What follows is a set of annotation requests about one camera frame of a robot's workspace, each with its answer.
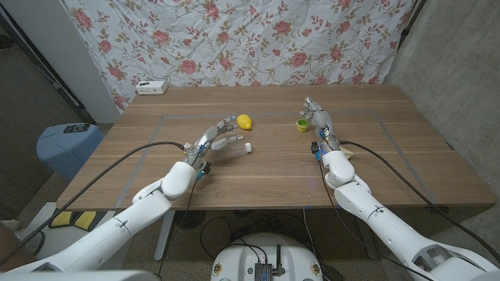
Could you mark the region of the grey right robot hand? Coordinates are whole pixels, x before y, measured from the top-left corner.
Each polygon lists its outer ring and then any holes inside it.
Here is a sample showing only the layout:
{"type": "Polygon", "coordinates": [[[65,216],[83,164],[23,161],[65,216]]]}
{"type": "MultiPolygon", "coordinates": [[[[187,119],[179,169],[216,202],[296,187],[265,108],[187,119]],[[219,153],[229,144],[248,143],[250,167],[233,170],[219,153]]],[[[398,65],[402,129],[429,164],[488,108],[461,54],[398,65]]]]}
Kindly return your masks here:
{"type": "Polygon", "coordinates": [[[330,114],[310,97],[305,98],[304,107],[305,111],[300,111],[299,114],[314,126],[320,149],[325,153],[340,151],[340,144],[334,136],[334,123],[330,114]]]}

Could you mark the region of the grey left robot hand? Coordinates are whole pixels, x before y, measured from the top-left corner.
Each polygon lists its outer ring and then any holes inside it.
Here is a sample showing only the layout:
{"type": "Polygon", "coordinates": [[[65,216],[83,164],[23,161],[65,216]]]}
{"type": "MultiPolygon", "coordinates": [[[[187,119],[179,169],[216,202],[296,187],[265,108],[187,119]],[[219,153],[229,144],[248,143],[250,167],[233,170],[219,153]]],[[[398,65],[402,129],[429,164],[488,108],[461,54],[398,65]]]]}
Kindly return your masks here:
{"type": "Polygon", "coordinates": [[[186,149],[183,162],[198,169],[209,149],[220,151],[228,144],[242,140],[242,135],[231,135],[218,139],[220,135],[231,132],[238,127],[233,124],[236,119],[237,116],[229,116],[215,126],[208,128],[192,146],[186,149]]]}

